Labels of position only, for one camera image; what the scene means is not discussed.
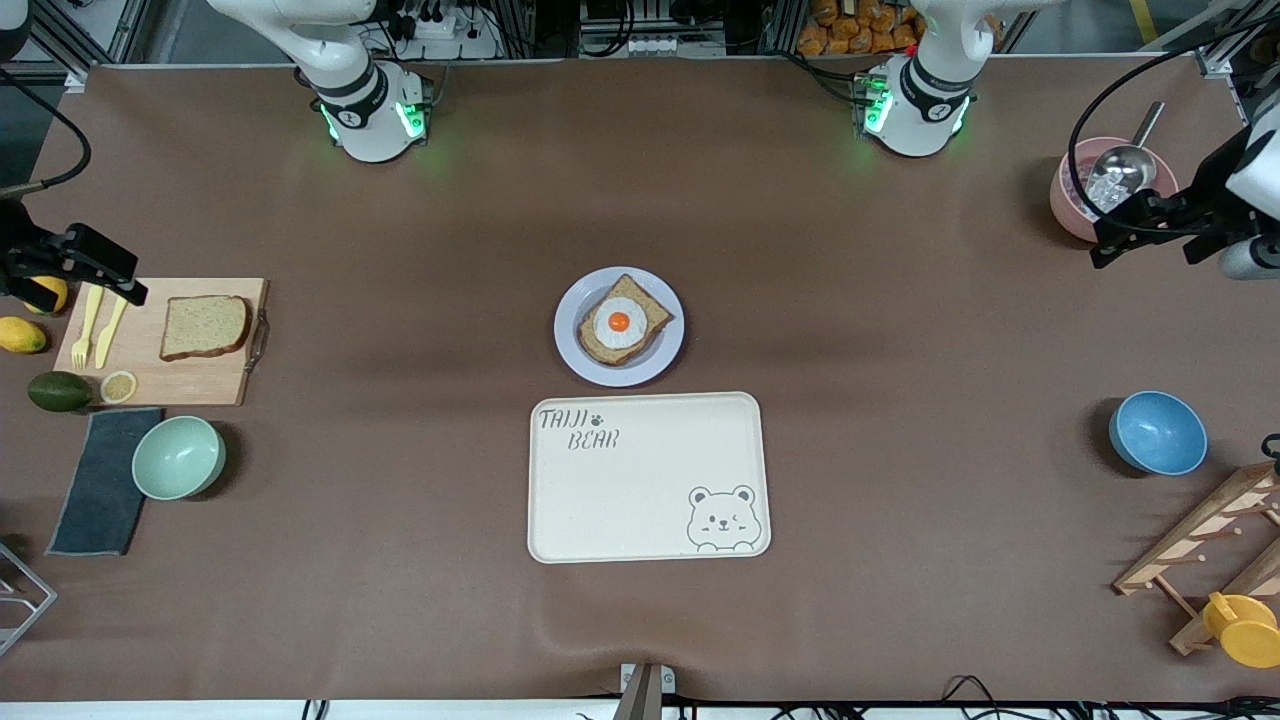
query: plate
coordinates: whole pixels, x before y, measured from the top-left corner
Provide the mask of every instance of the plate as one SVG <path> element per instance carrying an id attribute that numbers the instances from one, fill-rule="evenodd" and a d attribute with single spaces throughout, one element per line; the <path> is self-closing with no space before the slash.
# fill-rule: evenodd
<path id="1" fill-rule="evenodd" d="M 640 355 L 622 366 L 611 368 L 595 361 L 582 350 L 582 345 L 577 341 L 577 328 L 586 319 L 588 311 L 608 295 L 609 288 L 622 275 L 631 275 L 631 279 L 660 302 L 672 318 Z M 680 305 L 676 291 L 648 270 L 621 265 L 602 268 L 584 275 L 564 292 L 559 306 L 556 307 L 553 329 L 556 350 L 580 378 L 604 387 L 631 387 L 657 378 L 676 359 L 680 346 L 685 342 L 685 309 Z"/>

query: cutting board handle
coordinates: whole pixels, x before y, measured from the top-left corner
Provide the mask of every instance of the cutting board handle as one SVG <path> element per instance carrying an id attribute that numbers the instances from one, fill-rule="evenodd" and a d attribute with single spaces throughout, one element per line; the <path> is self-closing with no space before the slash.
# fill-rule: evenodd
<path id="1" fill-rule="evenodd" d="M 257 309 L 257 325 L 253 328 L 253 341 L 250 345 L 248 360 L 244 361 L 244 372 L 252 373 L 257 361 L 266 352 L 266 340 L 271 336 L 271 323 L 266 322 L 266 305 Z"/>

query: yellow cup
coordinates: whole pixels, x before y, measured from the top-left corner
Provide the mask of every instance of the yellow cup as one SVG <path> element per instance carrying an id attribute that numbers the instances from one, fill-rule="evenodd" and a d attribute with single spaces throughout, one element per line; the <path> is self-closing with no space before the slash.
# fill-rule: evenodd
<path id="1" fill-rule="evenodd" d="M 1280 629 L 1266 605 L 1248 596 L 1215 592 L 1201 616 L 1231 660 L 1248 667 L 1280 666 Z"/>

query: white tray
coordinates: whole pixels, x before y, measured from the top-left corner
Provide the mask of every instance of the white tray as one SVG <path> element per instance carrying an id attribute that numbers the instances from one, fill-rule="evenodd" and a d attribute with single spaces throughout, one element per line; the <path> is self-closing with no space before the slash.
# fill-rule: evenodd
<path id="1" fill-rule="evenodd" d="M 539 562 L 754 557 L 769 539 L 760 406 L 750 395 L 534 407 L 529 552 Z"/>

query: dark towel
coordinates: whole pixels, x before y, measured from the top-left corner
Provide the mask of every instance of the dark towel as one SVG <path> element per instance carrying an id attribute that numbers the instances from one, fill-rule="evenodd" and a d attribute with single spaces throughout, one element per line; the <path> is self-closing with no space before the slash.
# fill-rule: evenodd
<path id="1" fill-rule="evenodd" d="M 46 555 L 124 555 L 142 512 L 133 451 L 163 416 L 159 407 L 106 410 L 88 419 L 84 451 Z"/>

